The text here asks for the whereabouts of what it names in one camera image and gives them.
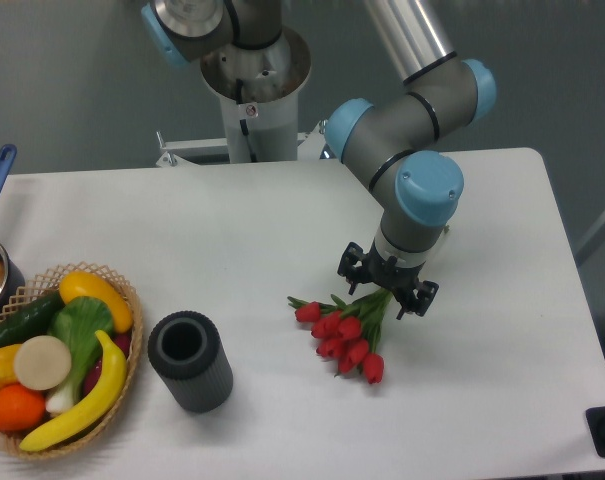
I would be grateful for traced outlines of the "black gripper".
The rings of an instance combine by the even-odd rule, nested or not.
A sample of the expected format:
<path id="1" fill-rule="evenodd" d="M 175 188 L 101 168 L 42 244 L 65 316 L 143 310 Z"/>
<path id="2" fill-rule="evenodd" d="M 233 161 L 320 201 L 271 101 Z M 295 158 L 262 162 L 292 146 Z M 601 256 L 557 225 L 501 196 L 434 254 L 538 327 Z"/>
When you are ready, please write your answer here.
<path id="1" fill-rule="evenodd" d="M 384 259 L 375 249 L 366 254 L 357 243 L 350 242 L 342 253 L 337 273 L 349 284 L 349 295 L 360 284 L 368 283 L 392 292 L 400 305 L 396 319 L 401 320 L 404 315 L 423 317 L 438 293 L 436 282 L 418 280 L 422 267 L 401 266 L 399 257 Z"/>

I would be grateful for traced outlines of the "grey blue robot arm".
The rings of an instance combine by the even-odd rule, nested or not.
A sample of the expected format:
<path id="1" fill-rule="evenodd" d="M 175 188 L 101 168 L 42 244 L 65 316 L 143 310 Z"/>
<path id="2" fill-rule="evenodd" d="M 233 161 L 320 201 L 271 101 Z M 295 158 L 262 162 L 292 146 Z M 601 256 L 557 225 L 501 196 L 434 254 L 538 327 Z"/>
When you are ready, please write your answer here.
<path id="1" fill-rule="evenodd" d="M 458 165 L 433 145 L 485 116 L 496 83 L 481 62 L 458 57 L 428 2 L 369 1 L 366 10 L 404 91 L 382 108 L 349 100 L 325 125 L 329 150 L 383 210 L 371 248 L 348 245 L 338 272 L 351 287 L 389 291 L 402 313 L 423 315 L 438 287 L 419 273 L 464 187 Z M 199 64 L 220 102 L 231 162 L 297 158 L 298 95 L 311 59 L 283 24 L 280 2 L 150 1 L 141 15 L 167 62 Z"/>

